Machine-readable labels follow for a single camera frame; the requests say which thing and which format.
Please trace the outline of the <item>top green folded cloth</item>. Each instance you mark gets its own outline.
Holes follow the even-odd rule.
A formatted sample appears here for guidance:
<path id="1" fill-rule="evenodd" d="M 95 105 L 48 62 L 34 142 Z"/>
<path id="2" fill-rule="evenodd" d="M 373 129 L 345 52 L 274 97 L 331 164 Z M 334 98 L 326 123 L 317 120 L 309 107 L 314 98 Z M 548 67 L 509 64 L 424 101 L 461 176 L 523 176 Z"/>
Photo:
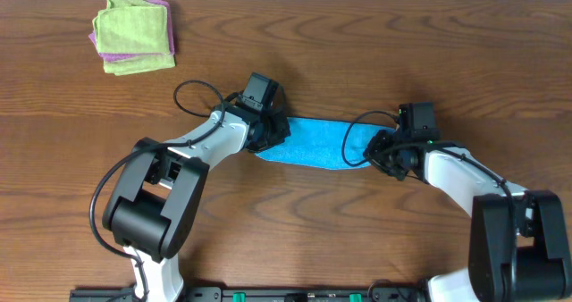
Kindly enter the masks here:
<path id="1" fill-rule="evenodd" d="M 102 54 L 169 54 L 168 11 L 145 0 L 106 0 L 93 19 Z"/>

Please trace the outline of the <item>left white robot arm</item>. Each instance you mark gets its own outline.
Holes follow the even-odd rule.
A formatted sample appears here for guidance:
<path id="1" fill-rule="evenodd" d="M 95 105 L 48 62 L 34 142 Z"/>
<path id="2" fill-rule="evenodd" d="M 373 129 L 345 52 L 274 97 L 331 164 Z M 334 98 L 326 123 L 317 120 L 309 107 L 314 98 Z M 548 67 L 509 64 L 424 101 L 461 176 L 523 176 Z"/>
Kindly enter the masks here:
<path id="1" fill-rule="evenodd" d="M 243 149 L 261 152 L 290 135 L 285 112 L 215 108 L 191 132 L 164 143 L 141 139 L 114 169 L 121 175 L 102 224 L 132 262 L 139 301 L 175 301 L 184 288 L 178 253 L 195 220 L 210 170 Z"/>

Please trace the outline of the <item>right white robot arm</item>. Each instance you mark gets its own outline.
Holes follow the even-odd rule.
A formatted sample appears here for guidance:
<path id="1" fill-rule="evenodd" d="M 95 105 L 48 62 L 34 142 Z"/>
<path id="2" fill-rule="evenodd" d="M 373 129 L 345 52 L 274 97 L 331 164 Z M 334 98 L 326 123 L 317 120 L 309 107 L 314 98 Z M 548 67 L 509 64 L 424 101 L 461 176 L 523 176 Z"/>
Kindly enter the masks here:
<path id="1" fill-rule="evenodd" d="M 529 190 L 480 164 L 452 141 L 405 138 L 379 131 L 364 157 L 403 180 L 413 172 L 443 191 L 471 217 L 468 282 L 450 273 L 430 280 L 432 298 L 479 301 L 569 298 L 571 252 L 559 197 Z"/>

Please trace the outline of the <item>purple folded cloth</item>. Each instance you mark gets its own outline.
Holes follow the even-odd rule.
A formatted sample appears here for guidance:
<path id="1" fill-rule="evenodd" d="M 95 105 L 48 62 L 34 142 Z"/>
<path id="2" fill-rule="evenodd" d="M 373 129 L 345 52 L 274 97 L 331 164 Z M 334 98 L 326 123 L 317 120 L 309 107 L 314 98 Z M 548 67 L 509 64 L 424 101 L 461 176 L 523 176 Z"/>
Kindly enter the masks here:
<path id="1" fill-rule="evenodd" d="M 173 29 L 172 29 L 172 14 L 171 14 L 171 8 L 170 5 L 163 1 L 163 0 L 145 0 L 149 3 L 152 4 L 161 4 L 164 5 L 167 8 L 168 11 L 168 25 L 167 25 L 167 29 L 168 29 L 168 36 L 170 39 L 170 48 L 171 51 L 169 54 L 166 55 L 174 55 L 175 52 L 175 48 L 174 48 L 174 38 L 173 38 Z M 89 40 L 91 41 L 91 43 L 93 44 L 94 48 L 97 51 L 97 44 L 96 44 L 96 39 L 95 39 L 95 32 L 94 32 L 94 28 L 93 31 L 88 35 Z M 107 62 L 117 62 L 117 61 L 121 61 L 121 60 L 125 60 L 125 59 L 130 59 L 130 58 L 134 58 L 137 56 L 148 56 L 148 55 L 159 55 L 159 54 L 102 54 L 99 53 L 97 51 L 97 53 L 99 54 L 99 56 Z"/>

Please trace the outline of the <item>bottom green folded cloth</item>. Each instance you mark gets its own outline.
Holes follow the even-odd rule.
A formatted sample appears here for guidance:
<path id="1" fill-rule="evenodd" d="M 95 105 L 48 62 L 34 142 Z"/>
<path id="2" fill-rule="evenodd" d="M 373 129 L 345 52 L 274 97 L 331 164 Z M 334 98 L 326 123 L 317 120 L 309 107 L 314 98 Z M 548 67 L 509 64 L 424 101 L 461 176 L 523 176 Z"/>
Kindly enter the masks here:
<path id="1" fill-rule="evenodd" d="M 173 55 L 137 56 L 117 62 L 104 61 L 104 72 L 116 76 L 137 74 L 173 68 L 176 65 Z"/>

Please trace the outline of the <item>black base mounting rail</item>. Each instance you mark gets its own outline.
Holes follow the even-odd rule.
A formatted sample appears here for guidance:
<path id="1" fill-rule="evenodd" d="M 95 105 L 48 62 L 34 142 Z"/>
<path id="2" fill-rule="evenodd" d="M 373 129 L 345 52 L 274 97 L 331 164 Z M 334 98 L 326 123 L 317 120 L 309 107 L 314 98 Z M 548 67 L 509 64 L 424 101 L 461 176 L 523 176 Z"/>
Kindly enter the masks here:
<path id="1" fill-rule="evenodd" d="M 417 287 L 382 285 L 371 289 L 225 289 L 216 286 L 150 287 L 146 296 L 132 288 L 80 288 L 70 291 L 70 301 L 188 301 L 188 302 L 429 302 L 429 294 Z"/>

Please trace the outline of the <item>green folded cloth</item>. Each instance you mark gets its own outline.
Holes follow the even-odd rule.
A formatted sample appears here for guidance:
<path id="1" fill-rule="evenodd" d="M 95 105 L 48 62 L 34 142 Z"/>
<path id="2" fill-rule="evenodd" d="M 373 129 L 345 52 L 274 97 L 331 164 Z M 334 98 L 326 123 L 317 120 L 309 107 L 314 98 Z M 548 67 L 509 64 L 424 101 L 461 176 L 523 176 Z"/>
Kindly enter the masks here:
<path id="1" fill-rule="evenodd" d="M 173 68 L 176 65 L 173 55 L 137 56 L 117 62 L 104 61 L 104 72 L 116 76 L 137 74 Z"/>
<path id="2" fill-rule="evenodd" d="M 169 54 L 168 11 L 145 0 L 106 0 L 93 19 L 102 54 Z"/>

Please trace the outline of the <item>blue microfiber cloth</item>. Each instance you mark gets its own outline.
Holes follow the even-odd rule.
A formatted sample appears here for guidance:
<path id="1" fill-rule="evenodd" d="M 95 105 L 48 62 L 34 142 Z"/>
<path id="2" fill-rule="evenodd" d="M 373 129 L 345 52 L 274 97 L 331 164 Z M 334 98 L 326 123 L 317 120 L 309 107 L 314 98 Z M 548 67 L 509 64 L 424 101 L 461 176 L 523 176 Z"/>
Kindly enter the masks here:
<path id="1" fill-rule="evenodd" d="M 285 141 L 257 157 L 269 162 L 295 164 L 325 170 L 349 170 L 341 156 L 341 146 L 349 122 L 289 117 L 291 135 Z M 345 157 L 350 163 L 364 160 L 367 144 L 379 130 L 393 128 L 369 123 L 356 123 L 346 139 Z"/>

